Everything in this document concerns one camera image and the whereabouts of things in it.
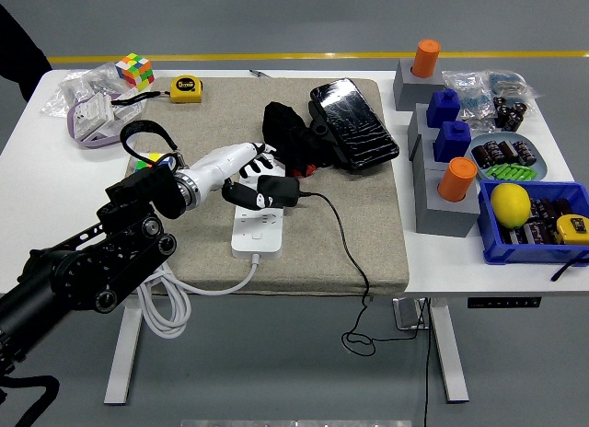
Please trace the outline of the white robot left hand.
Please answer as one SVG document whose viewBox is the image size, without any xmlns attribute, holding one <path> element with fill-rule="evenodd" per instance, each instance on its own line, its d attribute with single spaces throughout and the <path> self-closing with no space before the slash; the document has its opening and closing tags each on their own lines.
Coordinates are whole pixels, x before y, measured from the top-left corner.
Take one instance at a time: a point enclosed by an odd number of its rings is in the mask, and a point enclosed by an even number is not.
<svg viewBox="0 0 589 427">
<path fill-rule="evenodd" d="M 219 189 L 227 202 L 242 208 L 258 211 L 273 207 L 269 195 L 258 193 L 256 186 L 261 175 L 285 175 L 273 152 L 266 144 L 232 144 L 213 150 L 188 169 L 179 169 L 175 178 L 186 209 L 200 206 L 210 191 Z"/>
</svg>

